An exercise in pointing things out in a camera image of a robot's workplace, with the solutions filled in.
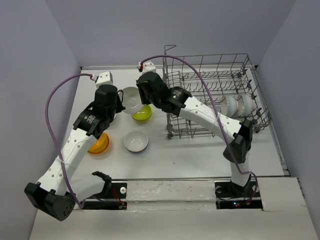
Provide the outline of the white bowl stack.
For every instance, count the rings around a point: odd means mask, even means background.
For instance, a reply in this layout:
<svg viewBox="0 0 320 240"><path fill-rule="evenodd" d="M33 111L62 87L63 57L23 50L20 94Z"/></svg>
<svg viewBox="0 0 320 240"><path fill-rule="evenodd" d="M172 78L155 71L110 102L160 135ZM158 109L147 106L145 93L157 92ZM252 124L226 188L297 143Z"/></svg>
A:
<svg viewBox="0 0 320 240"><path fill-rule="evenodd" d="M117 113L114 115L113 120L110 122L110 124L113 124L113 123L115 123L115 122L116 122L117 115L118 115Z"/></svg>

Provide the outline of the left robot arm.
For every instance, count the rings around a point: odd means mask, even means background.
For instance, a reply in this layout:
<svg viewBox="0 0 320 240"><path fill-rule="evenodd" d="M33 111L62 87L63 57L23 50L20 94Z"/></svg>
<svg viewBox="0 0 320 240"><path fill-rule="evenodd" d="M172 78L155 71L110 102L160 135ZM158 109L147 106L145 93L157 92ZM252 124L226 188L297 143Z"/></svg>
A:
<svg viewBox="0 0 320 240"><path fill-rule="evenodd" d="M110 176L95 171L71 189L70 179L88 150L124 110L118 89L103 84L95 91L94 100L80 113L69 137L50 168L35 183L29 182L24 192L32 205L58 221L64 221L77 203L107 195L112 190Z"/></svg>

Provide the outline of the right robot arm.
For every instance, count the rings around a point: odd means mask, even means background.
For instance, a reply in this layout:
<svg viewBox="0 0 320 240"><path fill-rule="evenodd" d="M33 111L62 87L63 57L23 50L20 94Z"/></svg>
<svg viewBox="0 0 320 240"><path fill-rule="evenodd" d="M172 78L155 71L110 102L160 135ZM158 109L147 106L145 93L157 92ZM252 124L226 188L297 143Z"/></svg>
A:
<svg viewBox="0 0 320 240"><path fill-rule="evenodd" d="M239 121L215 112L187 90L169 88L152 71L141 75L136 85L144 105L152 104L167 114L192 121L224 140L226 148L223 156L230 162L232 186L237 190L248 190L253 176L247 161L253 138L253 123L250 120Z"/></svg>

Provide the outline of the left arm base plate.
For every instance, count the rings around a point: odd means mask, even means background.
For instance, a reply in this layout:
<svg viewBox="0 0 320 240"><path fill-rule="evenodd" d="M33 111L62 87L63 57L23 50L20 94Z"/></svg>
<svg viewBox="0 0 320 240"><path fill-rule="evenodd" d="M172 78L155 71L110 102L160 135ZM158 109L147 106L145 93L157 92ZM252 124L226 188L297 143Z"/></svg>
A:
<svg viewBox="0 0 320 240"><path fill-rule="evenodd" d="M83 210L126 210L127 209L126 181L112 181L109 189L103 190L87 198L84 202Z"/></svg>

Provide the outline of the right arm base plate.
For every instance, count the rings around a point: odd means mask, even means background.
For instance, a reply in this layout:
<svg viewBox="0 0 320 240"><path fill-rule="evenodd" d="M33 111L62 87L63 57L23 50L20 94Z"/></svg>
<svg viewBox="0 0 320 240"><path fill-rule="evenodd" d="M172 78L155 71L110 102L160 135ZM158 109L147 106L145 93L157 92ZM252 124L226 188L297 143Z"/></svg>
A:
<svg viewBox="0 0 320 240"><path fill-rule="evenodd" d="M251 181L246 187L231 181L218 181L214 183L214 187L218 210L263 209L260 190L255 181Z"/></svg>

